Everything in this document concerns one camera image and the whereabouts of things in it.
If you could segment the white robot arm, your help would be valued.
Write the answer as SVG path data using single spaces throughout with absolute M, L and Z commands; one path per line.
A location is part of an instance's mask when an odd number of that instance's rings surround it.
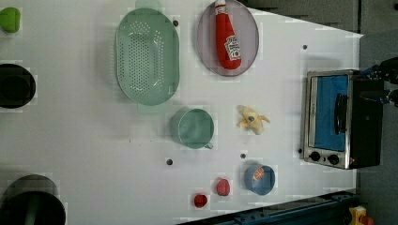
M 368 67 L 362 71 L 360 76 L 368 81 L 381 81 L 397 85 L 398 58 L 393 57 L 381 62 L 379 65 Z M 381 104 L 398 105 L 397 90 L 363 91 L 360 93 L 360 97 Z

